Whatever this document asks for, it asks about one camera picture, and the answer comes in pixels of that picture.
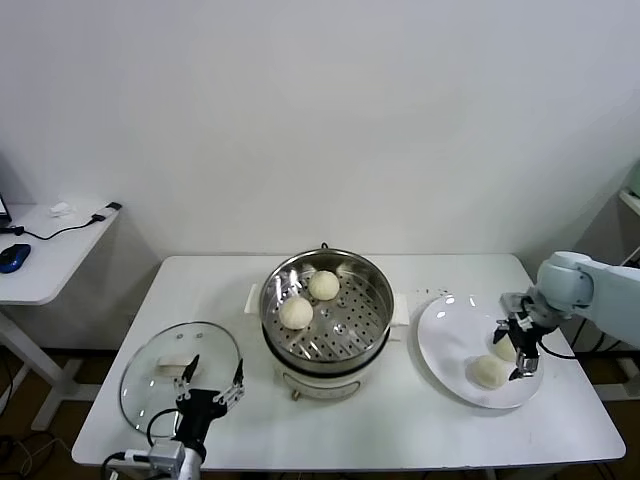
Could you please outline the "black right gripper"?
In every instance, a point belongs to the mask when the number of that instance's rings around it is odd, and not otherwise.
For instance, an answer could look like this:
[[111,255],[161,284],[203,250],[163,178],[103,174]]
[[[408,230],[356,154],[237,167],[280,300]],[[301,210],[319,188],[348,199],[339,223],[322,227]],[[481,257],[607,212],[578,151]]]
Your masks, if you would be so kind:
[[515,367],[508,380],[514,381],[533,377],[538,370],[540,361],[537,343],[541,338],[541,328],[536,324],[523,328],[517,322],[498,320],[497,327],[493,333],[492,344],[497,345],[508,335],[516,352]]

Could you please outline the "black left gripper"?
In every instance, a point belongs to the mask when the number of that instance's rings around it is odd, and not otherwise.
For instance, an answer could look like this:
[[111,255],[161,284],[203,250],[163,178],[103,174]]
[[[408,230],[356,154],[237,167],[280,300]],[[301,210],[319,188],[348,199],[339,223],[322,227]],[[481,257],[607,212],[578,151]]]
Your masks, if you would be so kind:
[[217,390],[191,389],[189,386],[199,364],[200,355],[184,368],[182,375],[173,381],[179,413],[179,423],[175,439],[186,444],[203,444],[209,427],[214,420],[225,415],[225,406],[235,406],[245,394],[244,360],[238,362],[232,384],[223,392]]

